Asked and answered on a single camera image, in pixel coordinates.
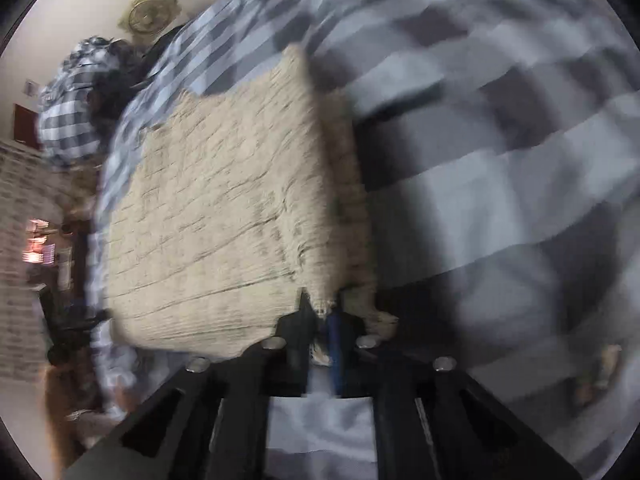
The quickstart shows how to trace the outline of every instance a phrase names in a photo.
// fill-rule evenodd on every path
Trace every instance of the textured beige fabric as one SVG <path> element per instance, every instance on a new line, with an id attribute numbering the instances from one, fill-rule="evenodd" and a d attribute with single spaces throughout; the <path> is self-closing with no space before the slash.
<path id="1" fill-rule="evenodd" d="M 328 114 L 344 116 L 339 98 L 327 103 Z M 327 149 L 317 116 L 302 54 L 289 47 L 275 69 L 226 94 L 183 94 L 146 134 L 108 242 L 108 306 L 127 340 L 235 355 L 295 310 L 301 286 L 322 315 L 343 285 L 359 281 L 364 293 L 353 304 L 372 309 L 353 139 Z M 341 124 L 326 128 L 330 137 L 345 127 L 352 137 L 348 121 L 330 122 Z M 337 187 L 334 168 L 342 168 Z"/>

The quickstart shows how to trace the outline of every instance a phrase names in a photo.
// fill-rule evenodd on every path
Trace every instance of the bed sheet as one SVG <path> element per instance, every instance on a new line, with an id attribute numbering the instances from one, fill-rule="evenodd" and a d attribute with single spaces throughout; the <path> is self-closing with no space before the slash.
<path id="1" fill-rule="evenodd" d="M 640 420 L 640 54 L 590 0 L 217 1 L 118 124 L 92 305 L 145 136 L 182 89 L 226 91 L 292 42 L 319 91 L 350 99 L 378 307 L 399 317 L 398 344 L 455 355 L 585 478 L 601 476 Z M 576 378 L 611 344 L 616 377 L 576 409 Z M 140 382 L 140 352 L 104 327 L 95 347 L 104 386 Z"/>

